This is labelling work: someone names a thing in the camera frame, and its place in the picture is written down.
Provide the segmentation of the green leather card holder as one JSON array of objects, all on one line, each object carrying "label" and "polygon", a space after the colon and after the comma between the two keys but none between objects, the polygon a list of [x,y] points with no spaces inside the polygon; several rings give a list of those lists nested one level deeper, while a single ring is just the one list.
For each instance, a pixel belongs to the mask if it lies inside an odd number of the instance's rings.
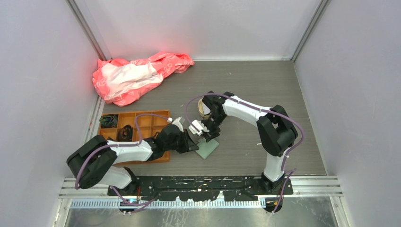
[{"label": "green leather card holder", "polygon": [[215,139],[207,142],[205,138],[201,138],[198,140],[197,146],[199,149],[195,152],[205,160],[219,146],[219,143]]}]

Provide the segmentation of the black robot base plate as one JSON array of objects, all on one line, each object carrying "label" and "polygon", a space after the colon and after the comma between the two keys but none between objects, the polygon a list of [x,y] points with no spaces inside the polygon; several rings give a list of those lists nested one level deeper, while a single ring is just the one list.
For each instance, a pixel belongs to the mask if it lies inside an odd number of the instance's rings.
[{"label": "black robot base plate", "polygon": [[291,182],[269,188],[264,179],[254,175],[236,176],[138,176],[126,189],[108,189],[109,196],[140,196],[148,201],[215,201],[219,194],[225,201],[255,201],[258,196],[292,195]]}]

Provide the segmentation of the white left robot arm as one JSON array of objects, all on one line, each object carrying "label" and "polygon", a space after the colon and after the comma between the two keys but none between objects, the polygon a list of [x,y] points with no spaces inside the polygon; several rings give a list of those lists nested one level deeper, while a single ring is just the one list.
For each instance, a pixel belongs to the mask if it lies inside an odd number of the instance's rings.
[{"label": "white left robot arm", "polygon": [[162,157],[167,151],[186,153],[198,149],[186,129],[171,123],[153,137],[134,142],[116,142],[96,135],[72,153],[66,163],[76,178],[75,189],[106,184],[133,195],[138,189],[134,174],[115,164],[148,162]]}]

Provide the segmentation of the orange compartment organizer box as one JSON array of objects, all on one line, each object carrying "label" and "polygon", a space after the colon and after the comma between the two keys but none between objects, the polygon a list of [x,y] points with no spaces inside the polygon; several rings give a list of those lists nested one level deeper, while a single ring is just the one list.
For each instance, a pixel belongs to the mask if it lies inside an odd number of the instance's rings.
[{"label": "orange compartment organizer box", "polygon": [[118,125],[116,128],[99,128],[98,134],[104,136],[105,139],[117,140],[117,132],[125,125],[133,127],[132,141],[138,141],[141,135],[144,139],[155,136],[165,126],[167,126],[167,118],[170,117],[169,110],[142,111],[142,112],[125,112],[112,113],[118,115]]}]

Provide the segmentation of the beige oval card tray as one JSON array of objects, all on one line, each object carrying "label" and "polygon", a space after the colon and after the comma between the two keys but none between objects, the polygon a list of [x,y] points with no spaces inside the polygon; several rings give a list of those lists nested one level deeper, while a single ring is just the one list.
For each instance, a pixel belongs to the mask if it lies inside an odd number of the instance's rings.
[{"label": "beige oval card tray", "polygon": [[198,101],[198,111],[202,118],[208,118],[211,112],[211,110],[204,104],[202,98]]}]

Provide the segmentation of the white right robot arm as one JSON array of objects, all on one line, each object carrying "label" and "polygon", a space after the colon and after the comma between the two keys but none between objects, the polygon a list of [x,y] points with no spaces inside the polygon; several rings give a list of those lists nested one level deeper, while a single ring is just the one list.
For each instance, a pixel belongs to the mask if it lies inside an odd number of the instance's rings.
[{"label": "white right robot arm", "polygon": [[222,95],[208,92],[202,98],[209,109],[207,118],[201,120],[200,129],[193,132],[202,135],[207,142],[220,135],[220,125],[231,116],[255,126],[262,147],[267,152],[266,166],[262,173],[262,187],[268,194],[275,194],[284,180],[286,155],[294,148],[298,132],[285,109],[276,105],[273,108],[255,105],[244,101],[230,92]]}]

